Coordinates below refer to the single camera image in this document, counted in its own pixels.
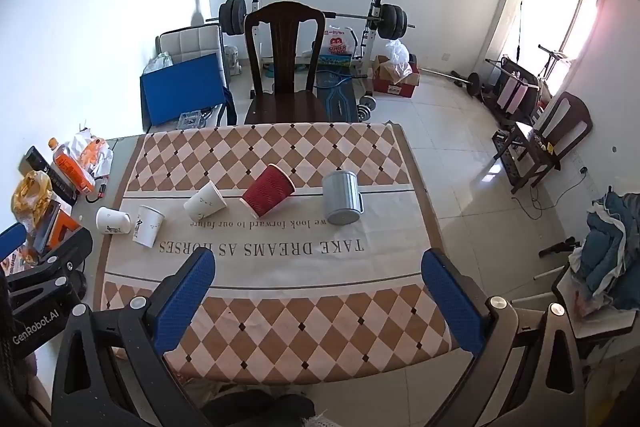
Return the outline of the white paper cup calligraphy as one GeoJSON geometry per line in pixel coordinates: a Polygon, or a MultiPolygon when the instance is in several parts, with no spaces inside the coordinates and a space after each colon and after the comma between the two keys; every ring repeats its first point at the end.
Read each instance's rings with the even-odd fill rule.
{"type": "Polygon", "coordinates": [[[226,207],[226,201],[212,181],[208,181],[183,204],[184,211],[193,222],[200,222],[226,207]]]}

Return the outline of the white paper cup lying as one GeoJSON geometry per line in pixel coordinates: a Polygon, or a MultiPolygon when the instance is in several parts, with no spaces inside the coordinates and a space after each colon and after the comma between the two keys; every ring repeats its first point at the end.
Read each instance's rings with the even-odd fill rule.
{"type": "Polygon", "coordinates": [[[132,228],[128,212],[101,207],[96,210],[96,228],[104,235],[126,235],[132,228]]]}

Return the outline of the white paper cup tilted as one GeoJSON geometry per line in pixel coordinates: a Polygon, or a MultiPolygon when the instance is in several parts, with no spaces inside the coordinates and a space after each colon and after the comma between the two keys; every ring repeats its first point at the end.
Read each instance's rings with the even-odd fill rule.
{"type": "Polygon", "coordinates": [[[145,248],[152,248],[164,220],[165,216],[160,211],[147,205],[141,205],[136,221],[134,221],[134,231],[132,231],[134,243],[145,248]]]}

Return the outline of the red ribbed paper cup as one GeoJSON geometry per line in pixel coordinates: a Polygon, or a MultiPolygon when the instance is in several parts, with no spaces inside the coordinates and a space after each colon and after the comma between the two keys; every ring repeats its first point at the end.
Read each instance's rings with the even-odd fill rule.
{"type": "Polygon", "coordinates": [[[291,178],[277,165],[269,164],[241,196],[255,219],[265,215],[295,192],[291,178]]]}

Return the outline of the yellow snack bag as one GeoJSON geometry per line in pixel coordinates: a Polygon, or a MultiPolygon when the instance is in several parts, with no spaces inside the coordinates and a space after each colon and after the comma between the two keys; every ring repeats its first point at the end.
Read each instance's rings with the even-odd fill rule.
{"type": "Polygon", "coordinates": [[[12,195],[11,210],[28,233],[35,231],[52,199],[52,184],[47,173],[30,170],[12,195]]]}

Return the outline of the black long box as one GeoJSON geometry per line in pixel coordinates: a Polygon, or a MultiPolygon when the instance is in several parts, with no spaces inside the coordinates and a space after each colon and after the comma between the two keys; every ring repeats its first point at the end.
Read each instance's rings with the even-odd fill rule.
{"type": "Polygon", "coordinates": [[[70,181],[58,169],[51,165],[50,162],[47,162],[33,145],[26,150],[18,164],[18,171],[21,174],[26,174],[30,170],[44,172],[51,180],[53,192],[70,207],[76,204],[78,199],[76,188],[70,184],[70,181]]]}

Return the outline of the orange drink bottle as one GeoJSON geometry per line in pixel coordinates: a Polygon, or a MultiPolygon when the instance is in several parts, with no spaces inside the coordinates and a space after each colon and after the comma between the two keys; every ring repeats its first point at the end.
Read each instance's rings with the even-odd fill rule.
{"type": "Polygon", "coordinates": [[[72,155],[72,152],[67,145],[58,143],[58,140],[51,138],[48,142],[50,150],[53,153],[53,160],[55,165],[60,170],[73,186],[80,193],[90,194],[93,192],[96,182],[93,177],[81,167],[79,161],[72,155]]]}

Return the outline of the white orange plastic bag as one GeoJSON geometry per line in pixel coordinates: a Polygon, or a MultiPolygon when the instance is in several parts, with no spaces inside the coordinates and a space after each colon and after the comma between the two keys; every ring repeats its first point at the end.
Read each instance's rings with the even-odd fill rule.
{"type": "Polygon", "coordinates": [[[93,179],[104,178],[111,173],[113,151],[104,139],[94,135],[89,128],[74,134],[67,142],[67,147],[70,156],[93,179]]]}

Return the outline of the pile of clothes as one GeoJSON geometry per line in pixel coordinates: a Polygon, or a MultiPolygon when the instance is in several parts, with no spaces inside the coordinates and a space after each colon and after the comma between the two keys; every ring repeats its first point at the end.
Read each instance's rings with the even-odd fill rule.
{"type": "Polygon", "coordinates": [[[588,233],[568,257],[581,317],[639,309],[639,195],[607,191],[587,212],[588,233]]]}

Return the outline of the dark side chair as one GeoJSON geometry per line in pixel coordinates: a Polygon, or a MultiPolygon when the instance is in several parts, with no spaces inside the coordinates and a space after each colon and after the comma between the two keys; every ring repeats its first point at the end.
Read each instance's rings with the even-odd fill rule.
{"type": "Polygon", "coordinates": [[[560,93],[535,126],[516,122],[509,131],[491,137],[495,160],[502,162],[511,193],[525,185],[536,187],[593,129],[584,101],[568,91],[560,93]]]}

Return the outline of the grey metal mug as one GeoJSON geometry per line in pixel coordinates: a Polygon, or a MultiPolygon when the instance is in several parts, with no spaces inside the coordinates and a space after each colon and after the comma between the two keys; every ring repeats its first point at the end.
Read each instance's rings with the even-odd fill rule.
{"type": "Polygon", "coordinates": [[[322,179],[324,217],[331,225],[351,225],[363,214],[363,199],[355,173],[336,170],[322,179]]]}

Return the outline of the black clothes rack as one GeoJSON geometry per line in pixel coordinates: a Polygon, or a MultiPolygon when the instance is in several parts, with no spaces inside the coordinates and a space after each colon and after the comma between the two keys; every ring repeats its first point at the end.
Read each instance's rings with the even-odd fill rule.
{"type": "Polygon", "coordinates": [[[500,72],[491,91],[494,97],[490,108],[506,119],[532,120],[540,99],[541,80],[506,56],[500,60],[486,58],[485,62],[500,72]]]}

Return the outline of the dark wooden chair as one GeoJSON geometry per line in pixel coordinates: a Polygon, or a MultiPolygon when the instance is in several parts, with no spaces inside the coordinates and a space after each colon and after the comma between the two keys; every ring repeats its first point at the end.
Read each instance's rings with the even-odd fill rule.
{"type": "Polygon", "coordinates": [[[312,6],[297,1],[278,1],[247,14],[244,20],[245,45],[250,59],[254,98],[247,109],[245,124],[298,124],[327,122],[321,101],[314,95],[314,82],[326,16],[312,6]],[[305,88],[295,89],[296,46],[299,25],[313,20],[317,25],[305,88]],[[262,68],[256,52],[253,29],[269,26],[273,52],[273,91],[262,87],[262,68]]]}

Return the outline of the barbell with black plates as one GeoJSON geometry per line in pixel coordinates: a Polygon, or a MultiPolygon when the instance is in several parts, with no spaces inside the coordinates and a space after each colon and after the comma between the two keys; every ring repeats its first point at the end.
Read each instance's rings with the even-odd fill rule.
{"type": "Polygon", "coordinates": [[[227,0],[218,11],[218,16],[207,21],[217,23],[223,32],[230,36],[243,35],[248,28],[260,24],[275,25],[290,23],[298,25],[314,20],[323,30],[327,20],[348,18],[349,20],[365,20],[371,23],[378,35],[386,40],[400,39],[408,28],[414,28],[408,20],[405,10],[399,5],[382,4],[376,15],[347,14],[334,11],[321,11],[297,1],[278,1],[261,9],[248,12],[245,0],[227,0]]]}

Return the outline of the red white shopping bag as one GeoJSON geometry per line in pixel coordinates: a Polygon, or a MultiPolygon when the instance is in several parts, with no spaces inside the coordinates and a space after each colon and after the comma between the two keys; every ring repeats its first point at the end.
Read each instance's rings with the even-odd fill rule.
{"type": "Polygon", "coordinates": [[[350,28],[330,25],[323,33],[320,53],[324,55],[352,56],[355,42],[355,37],[350,28]]]}

